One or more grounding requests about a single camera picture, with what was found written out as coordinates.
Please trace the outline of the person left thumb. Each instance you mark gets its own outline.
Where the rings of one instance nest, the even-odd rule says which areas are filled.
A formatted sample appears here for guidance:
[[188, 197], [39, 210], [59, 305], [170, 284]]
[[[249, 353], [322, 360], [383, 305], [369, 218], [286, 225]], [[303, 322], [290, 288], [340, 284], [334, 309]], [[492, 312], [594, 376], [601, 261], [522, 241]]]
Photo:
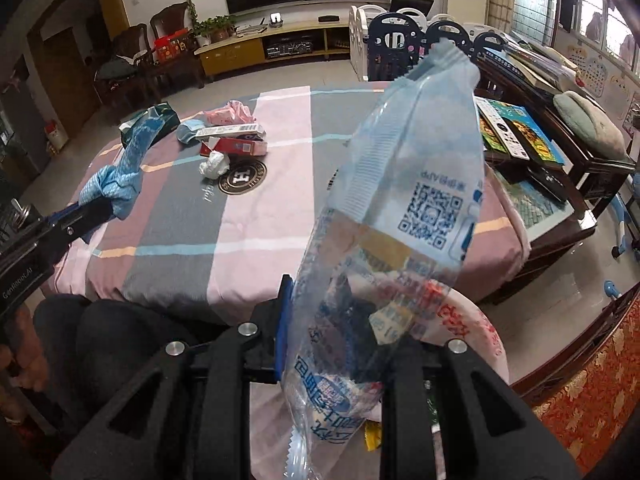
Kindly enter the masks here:
[[32, 312], [26, 306], [19, 307], [4, 327], [9, 331], [11, 342], [1, 344], [1, 369], [15, 364], [18, 373], [12, 378], [12, 385], [43, 392], [49, 382], [49, 372]]

